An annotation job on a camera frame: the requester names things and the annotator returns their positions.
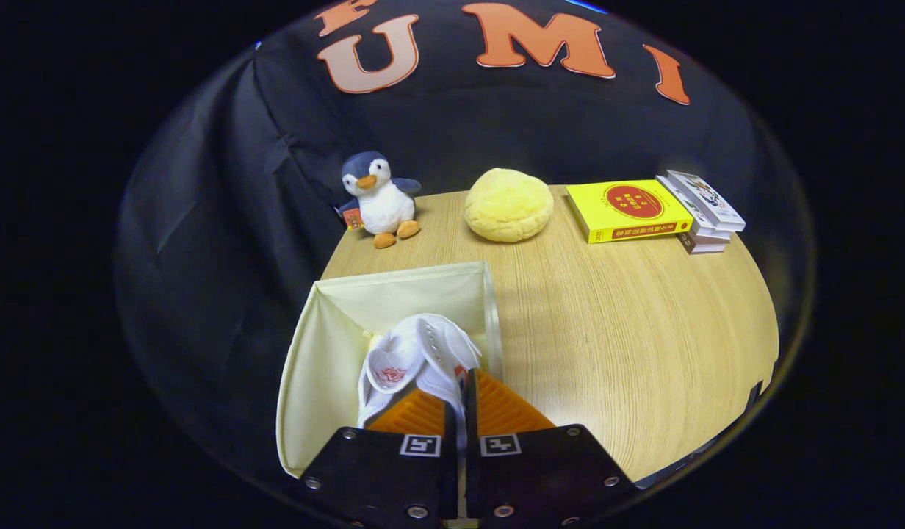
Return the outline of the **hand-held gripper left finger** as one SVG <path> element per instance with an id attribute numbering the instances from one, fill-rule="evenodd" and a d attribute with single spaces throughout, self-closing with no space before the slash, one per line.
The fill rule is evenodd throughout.
<path id="1" fill-rule="evenodd" d="M 339 428 L 292 487 L 331 528 L 445 528 L 458 517 L 456 415 L 436 434 Z"/>

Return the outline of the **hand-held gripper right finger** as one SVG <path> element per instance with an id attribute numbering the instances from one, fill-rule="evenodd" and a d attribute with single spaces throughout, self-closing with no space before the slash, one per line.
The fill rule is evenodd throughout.
<path id="1" fill-rule="evenodd" d="M 587 528 L 637 486 L 581 424 L 556 426 L 499 379 L 466 382 L 465 505 L 482 528 Z"/>

